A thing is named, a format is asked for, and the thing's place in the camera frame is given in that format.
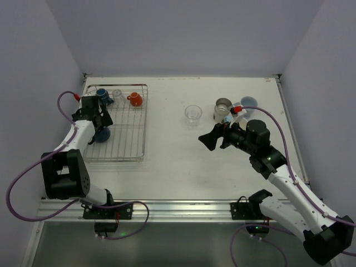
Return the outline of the light blue cup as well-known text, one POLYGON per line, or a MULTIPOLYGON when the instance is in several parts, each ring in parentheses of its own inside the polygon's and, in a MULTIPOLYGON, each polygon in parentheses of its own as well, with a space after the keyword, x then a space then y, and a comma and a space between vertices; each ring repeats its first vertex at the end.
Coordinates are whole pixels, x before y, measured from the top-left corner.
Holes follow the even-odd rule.
POLYGON ((233 120, 233 117, 231 117, 231 116, 226 116, 226 117, 224 118, 224 122, 225 122, 225 123, 230 123, 232 120, 233 120))

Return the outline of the dark blue mug front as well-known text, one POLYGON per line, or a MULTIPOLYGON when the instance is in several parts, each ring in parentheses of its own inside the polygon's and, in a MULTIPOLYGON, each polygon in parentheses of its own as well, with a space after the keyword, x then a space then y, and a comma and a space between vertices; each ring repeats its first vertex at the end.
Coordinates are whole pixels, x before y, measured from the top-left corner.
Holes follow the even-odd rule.
POLYGON ((95 133, 93 139, 94 142, 103 143, 106 142, 111 136, 111 131, 108 127, 103 128, 102 130, 95 133))

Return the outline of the clear plastic cup front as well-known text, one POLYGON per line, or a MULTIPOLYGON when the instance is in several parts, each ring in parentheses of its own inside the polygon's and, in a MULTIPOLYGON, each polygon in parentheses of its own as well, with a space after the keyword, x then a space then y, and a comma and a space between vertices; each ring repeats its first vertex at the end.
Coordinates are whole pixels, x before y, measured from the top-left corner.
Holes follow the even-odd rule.
POLYGON ((197 105, 190 105, 185 108, 186 124, 190 128, 197 127, 202 117, 202 109, 197 105))

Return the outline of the grey ceramic mug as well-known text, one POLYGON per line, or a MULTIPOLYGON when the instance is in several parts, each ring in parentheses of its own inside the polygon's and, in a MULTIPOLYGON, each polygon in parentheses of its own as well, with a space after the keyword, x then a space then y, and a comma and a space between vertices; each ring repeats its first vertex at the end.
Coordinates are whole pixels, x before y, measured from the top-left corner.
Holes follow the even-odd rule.
MULTIPOLYGON (((251 97, 251 96, 243 97, 240 102, 244 107, 258 107, 257 100, 255 98, 251 97)), ((246 108, 245 111, 246 111, 245 118, 250 118, 250 116, 254 112, 254 109, 253 108, 246 108)))

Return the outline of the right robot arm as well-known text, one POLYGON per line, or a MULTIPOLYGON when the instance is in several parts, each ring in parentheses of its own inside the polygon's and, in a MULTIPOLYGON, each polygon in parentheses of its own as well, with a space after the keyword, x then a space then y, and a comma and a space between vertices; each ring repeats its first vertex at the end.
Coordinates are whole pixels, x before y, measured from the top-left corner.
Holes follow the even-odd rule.
POLYGON ((210 151, 222 138, 221 149, 229 146, 247 153, 252 168, 277 187, 290 201, 285 206, 272 193, 260 190, 249 197, 254 212, 277 221, 302 241, 307 254, 325 265, 344 254, 352 243, 354 222, 340 217, 323 203, 295 174, 286 157, 270 144, 270 131, 261 120, 251 120, 246 128, 217 123, 211 132, 199 136, 210 151))

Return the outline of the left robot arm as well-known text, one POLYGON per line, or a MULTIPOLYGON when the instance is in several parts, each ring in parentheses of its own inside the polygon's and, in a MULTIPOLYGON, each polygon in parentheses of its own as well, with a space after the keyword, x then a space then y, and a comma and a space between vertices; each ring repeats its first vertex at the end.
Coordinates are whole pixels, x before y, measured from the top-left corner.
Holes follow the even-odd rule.
POLYGON ((80 199, 95 206, 112 206, 108 189, 91 184, 83 153, 95 135, 110 125, 112 119, 106 104, 97 96, 83 96, 80 108, 72 115, 71 128, 54 150, 54 155, 41 156, 41 168, 46 195, 49 199, 80 199))

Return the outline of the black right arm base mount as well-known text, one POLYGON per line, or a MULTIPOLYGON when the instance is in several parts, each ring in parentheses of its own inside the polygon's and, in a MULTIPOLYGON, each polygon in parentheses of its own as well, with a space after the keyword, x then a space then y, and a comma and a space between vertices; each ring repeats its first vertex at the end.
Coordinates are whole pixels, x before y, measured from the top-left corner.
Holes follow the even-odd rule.
POLYGON ((230 213, 233 220, 264 220, 266 216, 260 210, 259 205, 267 197, 273 194, 262 189, 249 197, 241 196, 235 202, 230 203, 230 213))

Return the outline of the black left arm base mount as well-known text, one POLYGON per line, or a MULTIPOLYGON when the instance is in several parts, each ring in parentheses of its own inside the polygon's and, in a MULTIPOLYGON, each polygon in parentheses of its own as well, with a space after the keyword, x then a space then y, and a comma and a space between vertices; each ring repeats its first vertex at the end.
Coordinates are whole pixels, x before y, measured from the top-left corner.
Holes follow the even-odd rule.
POLYGON ((81 201, 84 208, 83 218, 91 220, 131 220, 133 213, 133 203, 117 202, 99 206, 81 201))

